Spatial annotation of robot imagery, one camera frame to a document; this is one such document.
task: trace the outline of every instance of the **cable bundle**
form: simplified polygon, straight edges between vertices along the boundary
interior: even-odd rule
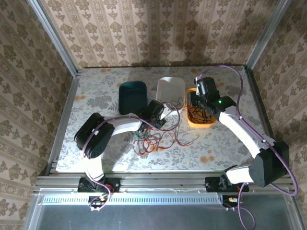
[[[172,101],[170,101],[170,103],[173,104],[177,109],[182,109],[183,107],[185,107],[182,97],[179,97],[177,101],[172,100]]]
[[[206,110],[203,108],[187,106],[189,119],[193,123],[206,124],[211,123],[212,116],[207,114]]]
[[[179,133],[179,129],[176,132],[175,130],[171,130],[171,131],[165,131],[161,136],[159,136],[159,133],[156,134],[152,134],[149,135],[150,131],[154,130],[151,127],[148,127],[146,129],[146,131],[144,132],[144,136],[140,137],[139,134],[136,133],[136,136],[139,138],[137,140],[134,140],[132,147],[134,152],[139,155],[139,156],[143,156],[145,153],[152,153],[154,151],[158,151],[158,150],[166,150],[169,149],[170,147],[172,147],[174,145],[175,142],[178,143],[178,145],[182,146],[182,147],[186,147],[186,146],[190,146],[191,144],[193,144],[193,141],[187,143],[187,144],[182,144],[179,140],[178,140],[178,133]],[[165,134],[168,134],[171,138],[171,144],[170,146],[161,146],[161,141],[164,137]],[[139,151],[137,151],[135,149],[135,144],[141,144],[139,145]]]

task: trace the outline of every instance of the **red wire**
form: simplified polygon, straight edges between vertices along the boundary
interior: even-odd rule
[[[115,191],[115,189],[110,185],[110,184],[105,184],[110,190],[112,190],[112,192]]]
[[[239,196],[239,193],[240,193],[240,187],[239,186],[236,186],[237,189],[238,189],[238,196]]]
[[[151,127],[149,127],[149,128],[146,129],[145,133],[148,133],[150,130],[154,130],[154,129],[152,129]],[[135,152],[137,155],[139,155],[139,156],[143,156],[145,153],[148,153],[148,154],[149,154],[149,153],[152,153],[153,151],[157,151],[157,150],[167,150],[167,149],[169,149],[170,147],[172,147],[172,146],[174,145],[175,142],[177,142],[178,145],[180,145],[180,146],[182,146],[182,147],[186,147],[186,146],[190,146],[190,145],[193,144],[193,142],[195,141],[195,140],[193,140],[193,141],[190,142],[190,143],[182,144],[182,143],[178,140],[179,129],[178,129],[177,134],[176,134],[176,132],[175,132],[174,130],[172,130],[172,131],[173,131],[174,136],[172,136],[169,132],[164,132],[164,133],[162,134],[162,136],[160,136],[159,138],[156,137],[155,134],[153,134],[153,135],[149,135],[148,137],[146,137],[146,138],[144,138],[144,139],[137,139],[137,140],[134,140],[134,142],[132,143],[132,147],[133,147],[134,152]],[[160,142],[161,142],[161,140],[163,139],[163,136],[164,136],[166,133],[168,133],[168,134],[171,136],[171,138],[172,138],[172,143],[171,143],[170,146],[167,146],[167,147],[165,147],[165,146],[160,146]],[[143,152],[140,152],[140,151],[138,152],[138,151],[135,149],[135,147],[134,147],[135,143],[139,143],[139,142],[142,142],[142,150],[143,150]]]

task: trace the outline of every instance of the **orange container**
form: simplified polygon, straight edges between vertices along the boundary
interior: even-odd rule
[[[188,102],[189,102],[189,100],[188,100],[188,94],[189,94],[189,92],[195,92],[195,91],[196,91],[196,88],[190,88],[190,89],[187,90],[187,92],[186,92],[186,106],[188,105]],[[209,127],[211,127],[211,126],[216,122],[215,117],[212,117],[212,119],[211,119],[209,122],[205,123],[205,124],[203,124],[203,123],[194,123],[194,122],[192,122],[191,119],[190,119],[190,115],[189,115],[189,113],[188,113],[188,108],[186,109],[186,111],[187,111],[188,124],[189,124],[191,127],[194,127],[194,128],[209,128]],[[203,118],[202,118],[200,115],[198,115],[198,114],[195,115],[195,118],[197,118],[197,119],[203,119]]]

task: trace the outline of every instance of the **patterned wall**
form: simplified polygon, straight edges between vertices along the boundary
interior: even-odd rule
[[[290,146],[291,166],[307,214],[307,1],[292,1],[254,68],[276,138]]]
[[[246,63],[273,0],[40,0],[75,65]]]
[[[32,8],[0,0],[0,230],[22,227],[70,83]]]

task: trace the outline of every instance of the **table surface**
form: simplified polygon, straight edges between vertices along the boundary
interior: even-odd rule
[[[73,140],[74,135],[92,113],[112,117],[118,113],[118,88],[127,81],[143,81],[147,86],[148,101],[155,99],[157,82],[162,77],[181,77],[186,89],[193,88],[193,79],[208,67],[155,67],[84,69],[80,76],[64,141],[56,170],[60,173],[82,173],[82,153]],[[235,67],[243,77],[244,90],[240,110],[259,131],[262,126],[243,66]],[[215,68],[206,76],[214,78],[220,95],[228,95],[236,101],[239,92],[239,77],[224,68]],[[167,116],[165,127],[177,121],[177,116]],[[173,170],[223,170],[232,165],[241,165],[251,160],[247,148],[224,125],[216,122],[210,128],[192,128],[188,125],[186,111],[181,113],[178,139],[182,143],[193,141],[188,147],[175,143],[167,150],[154,151],[138,156],[132,149],[137,137],[132,132],[113,136],[102,154],[105,171],[152,172]],[[171,137],[163,139],[168,146]]]

